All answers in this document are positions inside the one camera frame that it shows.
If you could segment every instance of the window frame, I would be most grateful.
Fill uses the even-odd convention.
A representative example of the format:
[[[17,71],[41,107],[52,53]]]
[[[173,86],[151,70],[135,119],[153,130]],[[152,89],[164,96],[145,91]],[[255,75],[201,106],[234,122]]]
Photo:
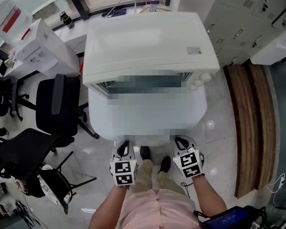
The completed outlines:
[[[89,9],[85,0],[71,0],[71,1],[78,11],[78,14],[71,16],[71,19],[73,21],[88,20],[91,16],[103,13],[104,11],[110,10],[115,6],[117,9],[128,8],[128,7],[134,6],[134,0],[126,0],[126,1],[122,1],[120,3],[114,2],[114,3],[107,4],[107,5],[102,5],[102,6],[93,8],[93,9]],[[146,3],[150,2],[150,1],[151,0],[136,0],[136,5],[142,6],[142,5],[145,5]],[[171,2],[171,0],[166,0],[165,5],[169,6],[170,2]],[[65,25],[63,24],[63,22],[60,21],[58,23],[51,25],[50,27],[53,31],[56,31],[56,30],[58,30],[64,26]]]

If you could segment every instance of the tiled floor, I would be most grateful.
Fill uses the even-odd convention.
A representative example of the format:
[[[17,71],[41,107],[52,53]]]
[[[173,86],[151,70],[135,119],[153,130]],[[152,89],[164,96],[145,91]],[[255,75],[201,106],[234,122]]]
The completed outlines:
[[[35,103],[38,84],[46,76],[41,73],[26,80],[21,89],[22,93],[30,94],[30,101]],[[224,197],[228,207],[234,205],[245,206],[254,205],[258,201],[260,206],[267,203],[267,199],[253,191],[247,196],[237,200],[234,196],[236,171],[237,171],[237,147],[236,147],[236,130],[234,114],[228,86],[222,71],[218,72],[212,81],[205,84],[205,90],[208,101],[208,109],[203,119],[195,128],[189,130],[188,135],[197,143],[200,151],[204,153],[205,164],[204,172],[217,193]],[[80,104],[88,101],[88,90],[82,86],[80,95]],[[35,123],[35,112],[26,108],[20,108],[20,114],[23,115],[23,121],[16,117],[11,118],[9,115],[0,117],[0,127],[6,127],[10,135],[6,138],[12,138],[26,128],[37,128]],[[57,155],[52,152],[46,157],[47,164],[56,167],[71,151],[74,155],[63,165],[62,173],[73,183],[83,182],[90,177],[97,177],[97,180],[83,187],[76,189],[77,195],[69,204],[69,214],[65,215],[62,208],[54,205],[46,197],[34,198],[26,197],[26,200],[35,215],[41,219],[50,229],[73,229],[87,228],[91,214],[83,212],[84,208],[96,209],[104,201],[109,191],[114,185],[113,178],[109,172],[109,159],[113,147],[112,141],[102,138],[95,140],[91,138],[80,127],[75,142],[65,148],[59,148]],[[152,149],[155,169],[154,178],[159,169],[162,158],[166,155],[173,156],[170,145]],[[190,179],[183,179],[176,166],[172,166],[169,171],[170,177],[174,178],[177,183],[187,182]],[[11,194],[21,200],[24,197],[12,185],[8,185]],[[194,187],[189,187],[191,199],[193,199],[198,210],[198,200]]]

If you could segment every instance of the chair wheel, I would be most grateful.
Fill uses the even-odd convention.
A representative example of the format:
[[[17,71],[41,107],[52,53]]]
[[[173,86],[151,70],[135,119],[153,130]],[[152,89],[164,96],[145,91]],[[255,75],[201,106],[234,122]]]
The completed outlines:
[[[95,138],[95,139],[99,139],[99,138],[100,138],[100,135],[98,135],[97,133],[94,133],[94,138]]]

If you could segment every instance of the wooden floor strip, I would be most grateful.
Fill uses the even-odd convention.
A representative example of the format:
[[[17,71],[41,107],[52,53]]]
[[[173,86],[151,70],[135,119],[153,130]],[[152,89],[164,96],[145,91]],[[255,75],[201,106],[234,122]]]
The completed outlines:
[[[258,153],[256,105],[246,69],[241,65],[225,68],[237,133],[238,164],[235,196],[242,197],[255,188]]]
[[[272,177],[276,148],[275,120],[271,93],[263,67],[249,64],[249,69],[254,81],[261,116],[261,166],[260,176],[255,185],[256,189],[261,189],[270,182]]]

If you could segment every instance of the drawer handle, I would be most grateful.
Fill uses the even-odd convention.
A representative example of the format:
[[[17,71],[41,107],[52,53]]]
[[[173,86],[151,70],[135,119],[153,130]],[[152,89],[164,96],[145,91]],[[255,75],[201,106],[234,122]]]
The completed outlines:
[[[259,39],[261,39],[263,35],[260,35],[258,38],[255,39],[255,42],[257,42]]]
[[[237,58],[239,58],[239,56],[236,56],[236,57],[232,60],[232,62],[235,61]]]
[[[239,29],[239,31],[237,32],[237,34],[233,38],[235,39],[236,37],[238,37],[243,31],[244,31],[244,29]]]
[[[206,30],[206,32],[209,34],[211,32],[211,30],[213,29],[213,27],[215,26],[215,24],[210,24],[209,28]]]

